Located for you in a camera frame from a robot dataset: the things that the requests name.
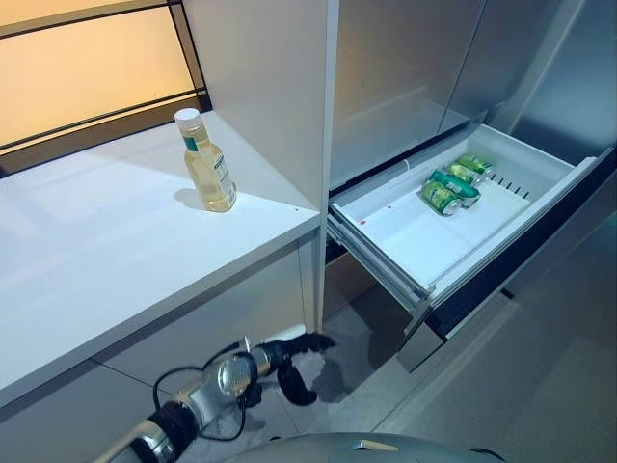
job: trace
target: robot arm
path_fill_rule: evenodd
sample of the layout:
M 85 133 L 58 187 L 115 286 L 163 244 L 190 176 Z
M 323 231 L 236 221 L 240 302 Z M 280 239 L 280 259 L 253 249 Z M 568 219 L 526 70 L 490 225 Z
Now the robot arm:
M 173 463 L 201 431 L 231 403 L 241 408 L 260 402 L 258 378 L 277 372 L 289 401 L 309 405 L 316 393 L 308 391 L 291 358 L 301 352 L 334 346 L 324 335 L 305 334 L 289 341 L 260 344 L 206 368 L 163 407 L 129 431 L 94 463 Z

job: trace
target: frosted glass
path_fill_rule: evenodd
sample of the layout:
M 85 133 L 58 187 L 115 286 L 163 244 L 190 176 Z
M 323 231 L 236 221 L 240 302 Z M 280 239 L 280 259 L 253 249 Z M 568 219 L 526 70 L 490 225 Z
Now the frosted glass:
M 124 0 L 5 0 L 0 9 L 0 25 L 116 3 Z
M 167 8 L 0 41 L 0 145 L 193 88 Z

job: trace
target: bottle cap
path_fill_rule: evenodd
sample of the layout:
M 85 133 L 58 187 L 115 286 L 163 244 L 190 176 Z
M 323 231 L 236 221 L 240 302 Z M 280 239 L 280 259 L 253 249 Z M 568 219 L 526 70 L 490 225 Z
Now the bottle cap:
M 201 114 L 195 108 L 180 109 L 174 114 L 175 123 L 180 128 L 190 129 L 202 124 Z

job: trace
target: window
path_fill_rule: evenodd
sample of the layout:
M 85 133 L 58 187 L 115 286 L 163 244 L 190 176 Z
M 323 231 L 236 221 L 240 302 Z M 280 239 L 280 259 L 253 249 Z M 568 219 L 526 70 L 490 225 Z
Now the window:
M 10 2 L 0 63 L 0 177 L 211 109 L 179 0 Z

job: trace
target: cabinet door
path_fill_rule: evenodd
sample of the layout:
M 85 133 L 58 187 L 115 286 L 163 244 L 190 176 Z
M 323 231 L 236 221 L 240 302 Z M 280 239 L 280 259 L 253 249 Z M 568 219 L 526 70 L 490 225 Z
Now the cabinet door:
M 20 411 L 14 409 L 37 391 L 0 409 L 0 460 L 93 461 L 154 410 L 148 386 L 92 361 L 42 388 L 55 387 L 67 378 L 72 381 Z
M 560 0 L 487 0 L 440 133 L 486 114 L 521 82 Z
M 340 0 L 331 189 L 433 137 L 480 0 Z
M 170 368 L 202 365 L 222 347 L 248 335 L 261 341 L 284 330 L 303 325 L 303 299 L 298 248 L 294 242 L 266 258 L 233 285 L 215 288 L 193 309 L 153 333 L 141 336 L 134 345 L 128 339 L 95 356 L 98 361 L 148 384 Z M 187 376 L 170 378 L 163 385 L 170 392 L 184 384 Z

